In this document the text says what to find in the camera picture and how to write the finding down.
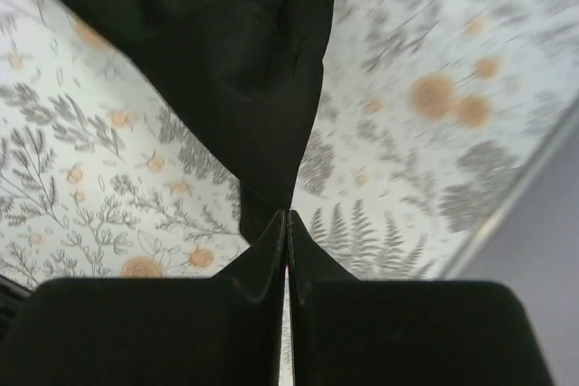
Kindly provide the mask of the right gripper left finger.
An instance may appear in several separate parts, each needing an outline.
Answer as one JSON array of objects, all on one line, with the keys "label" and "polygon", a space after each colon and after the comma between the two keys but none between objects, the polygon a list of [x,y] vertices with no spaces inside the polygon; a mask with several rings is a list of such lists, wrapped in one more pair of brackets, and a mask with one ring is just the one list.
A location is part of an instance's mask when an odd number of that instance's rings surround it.
[{"label": "right gripper left finger", "polygon": [[274,385],[286,216],[209,278],[58,278],[21,304],[4,385]]}]

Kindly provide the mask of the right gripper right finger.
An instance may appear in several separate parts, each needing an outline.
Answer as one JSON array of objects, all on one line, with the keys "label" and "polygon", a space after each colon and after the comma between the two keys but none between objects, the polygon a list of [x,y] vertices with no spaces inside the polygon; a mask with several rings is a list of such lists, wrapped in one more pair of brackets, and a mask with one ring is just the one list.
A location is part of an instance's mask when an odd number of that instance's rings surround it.
[{"label": "right gripper right finger", "polygon": [[287,229],[298,385],[549,385],[527,312],[489,281],[361,280]]}]

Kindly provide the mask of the black t-shirt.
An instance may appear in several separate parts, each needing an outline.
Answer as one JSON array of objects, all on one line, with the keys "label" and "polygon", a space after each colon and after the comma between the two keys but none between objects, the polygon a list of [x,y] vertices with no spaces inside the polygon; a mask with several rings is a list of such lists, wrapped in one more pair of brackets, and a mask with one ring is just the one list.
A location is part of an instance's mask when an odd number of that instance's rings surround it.
[{"label": "black t-shirt", "polygon": [[334,0],[61,0],[123,52],[239,180],[255,242],[291,204]]}]

